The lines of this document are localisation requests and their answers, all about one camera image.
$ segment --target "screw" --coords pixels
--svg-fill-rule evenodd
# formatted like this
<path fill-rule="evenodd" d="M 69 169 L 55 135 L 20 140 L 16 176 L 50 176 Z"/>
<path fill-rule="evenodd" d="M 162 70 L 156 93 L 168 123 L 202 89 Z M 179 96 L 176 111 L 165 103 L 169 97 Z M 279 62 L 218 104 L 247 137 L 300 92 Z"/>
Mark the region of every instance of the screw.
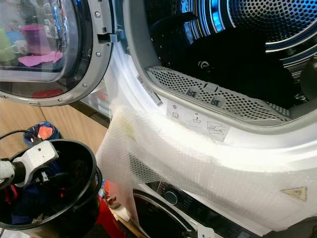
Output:
<path fill-rule="evenodd" d="M 100 12 L 96 11 L 96 12 L 95 12 L 95 17 L 100 18 L 100 17 L 101 17 Z"/>

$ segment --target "dryer door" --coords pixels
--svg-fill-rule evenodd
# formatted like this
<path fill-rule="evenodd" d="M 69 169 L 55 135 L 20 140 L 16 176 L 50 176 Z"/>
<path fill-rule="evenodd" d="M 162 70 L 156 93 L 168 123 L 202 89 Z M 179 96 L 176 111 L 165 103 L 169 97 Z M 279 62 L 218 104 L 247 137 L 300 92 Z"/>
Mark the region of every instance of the dryer door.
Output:
<path fill-rule="evenodd" d="M 88 95 L 108 67 L 110 0 L 0 1 L 0 96 L 37 106 Z"/>

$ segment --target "washing machine door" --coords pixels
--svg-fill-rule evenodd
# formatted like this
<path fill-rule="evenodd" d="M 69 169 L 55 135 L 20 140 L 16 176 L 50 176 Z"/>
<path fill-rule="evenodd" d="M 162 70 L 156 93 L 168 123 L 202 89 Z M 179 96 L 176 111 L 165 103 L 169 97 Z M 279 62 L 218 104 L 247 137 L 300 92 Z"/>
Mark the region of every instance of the washing machine door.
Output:
<path fill-rule="evenodd" d="M 110 0 L 0 1 L 0 97 L 64 105 L 101 81 L 114 39 Z"/>
<path fill-rule="evenodd" d="M 179 214 L 157 198 L 133 190 L 133 197 L 141 229 L 148 237 L 187 237 L 195 229 Z"/>

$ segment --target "black bucket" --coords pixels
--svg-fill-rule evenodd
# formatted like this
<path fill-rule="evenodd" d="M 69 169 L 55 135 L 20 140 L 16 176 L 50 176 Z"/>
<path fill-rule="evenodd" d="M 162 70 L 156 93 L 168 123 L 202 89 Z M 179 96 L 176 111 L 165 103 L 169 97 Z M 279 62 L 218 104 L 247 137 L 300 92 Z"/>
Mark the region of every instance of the black bucket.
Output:
<path fill-rule="evenodd" d="M 0 191 L 0 227 L 18 230 L 36 238 L 80 238 L 93 227 L 98 217 L 98 192 L 103 180 L 102 174 L 97 167 L 93 152 L 86 145 L 64 139 L 50 142 L 59 154 L 56 163 L 64 172 L 69 171 L 69 179 L 63 180 L 68 186 L 65 191 L 68 192 L 67 199 L 61 199 L 62 203 L 56 202 L 43 207 L 45 218 L 41 221 L 14 225 L 11 218 L 14 205 L 4 201 L 4 190 L 2 190 Z"/>

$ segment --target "plastic wrap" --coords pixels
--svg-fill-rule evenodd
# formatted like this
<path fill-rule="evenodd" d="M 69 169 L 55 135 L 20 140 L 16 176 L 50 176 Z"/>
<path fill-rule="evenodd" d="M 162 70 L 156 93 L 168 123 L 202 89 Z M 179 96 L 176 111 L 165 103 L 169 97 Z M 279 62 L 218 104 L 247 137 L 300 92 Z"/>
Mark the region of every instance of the plastic wrap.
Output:
<path fill-rule="evenodd" d="M 317 213 L 317 170 L 296 170 L 291 166 L 296 163 L 289 162 L 295 156 L 300 163 L 298 157 L 307 155 L 236 148 L 164 115 L 119 106 L 97 161 L 106 179 L 124 185 L 130 204 L 134 183 L 162 179 L 244 220 L 280 231 Z"/>
<path fill-rule="evenodd" d="M 30 236 L 19 231 L 4 230 L 2 238 L 30 238 Z"/>

